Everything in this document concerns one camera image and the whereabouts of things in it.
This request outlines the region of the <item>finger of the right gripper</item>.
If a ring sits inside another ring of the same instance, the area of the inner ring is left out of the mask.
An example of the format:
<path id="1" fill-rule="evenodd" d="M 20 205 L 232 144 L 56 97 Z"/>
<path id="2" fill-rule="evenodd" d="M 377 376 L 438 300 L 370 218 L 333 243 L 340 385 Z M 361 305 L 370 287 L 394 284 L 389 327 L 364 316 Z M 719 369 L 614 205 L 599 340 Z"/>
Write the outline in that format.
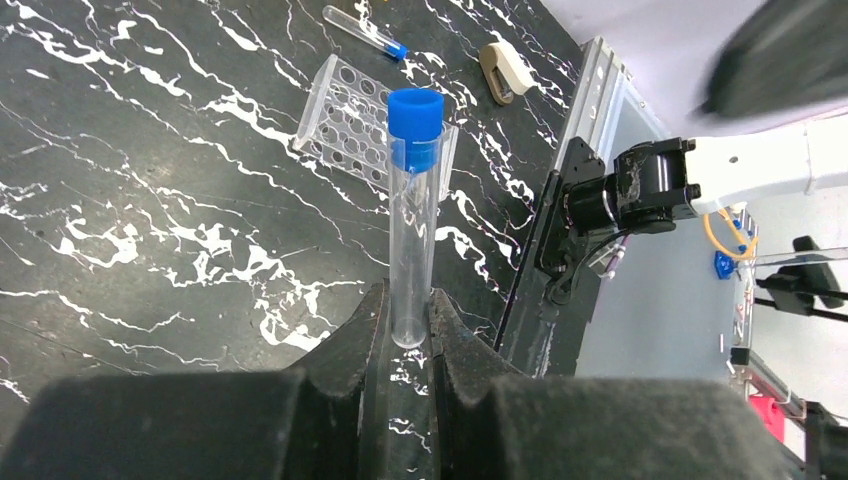
<path id="1" fill-rule="evenodd" d="M 847 97 L 847 3 L 767 1 L 720 50 L 699 107 L 726 120 Z"/>

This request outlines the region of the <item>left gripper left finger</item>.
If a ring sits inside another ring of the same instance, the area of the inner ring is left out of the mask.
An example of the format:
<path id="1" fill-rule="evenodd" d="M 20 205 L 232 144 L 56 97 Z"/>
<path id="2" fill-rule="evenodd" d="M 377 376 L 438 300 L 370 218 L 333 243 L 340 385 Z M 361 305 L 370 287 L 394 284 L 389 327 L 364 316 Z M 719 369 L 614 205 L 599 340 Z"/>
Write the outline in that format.
<path id="1" fill-rule="evenodd" d="M 385 469 L 388 286 L 282 370 L 65 378 L 40 391 L 5 479 L 375 479 Z"/>

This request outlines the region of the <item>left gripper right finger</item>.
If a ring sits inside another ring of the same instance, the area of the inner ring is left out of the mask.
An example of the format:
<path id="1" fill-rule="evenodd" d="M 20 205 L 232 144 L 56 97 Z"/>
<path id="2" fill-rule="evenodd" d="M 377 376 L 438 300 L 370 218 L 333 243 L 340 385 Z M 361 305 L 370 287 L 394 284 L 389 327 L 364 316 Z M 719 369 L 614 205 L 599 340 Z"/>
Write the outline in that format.
<path id="1" fill-rule="evenodd" d="M 533 378 L 435 290 L 432 394 L 444 479 L 786 479 L 753 409 L 712 381 Z"/>

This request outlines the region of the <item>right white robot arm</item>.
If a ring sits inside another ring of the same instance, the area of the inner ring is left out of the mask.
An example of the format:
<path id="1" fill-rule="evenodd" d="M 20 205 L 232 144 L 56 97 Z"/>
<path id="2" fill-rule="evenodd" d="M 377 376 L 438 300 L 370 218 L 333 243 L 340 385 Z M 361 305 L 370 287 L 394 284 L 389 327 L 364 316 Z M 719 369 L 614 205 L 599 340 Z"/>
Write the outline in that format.
<path id="1" fill-rule="evenodd" d="M 723 46 L 700 109 L 741 120 L 846 95 L 846 3 L 768 1 Z M 558 208 L 566 227 L 582 235 L 663 233 L 740 202 L 843 186 L 847 119 L 646 141 L 612 165 L 607 175 L 563 186 Z"/>

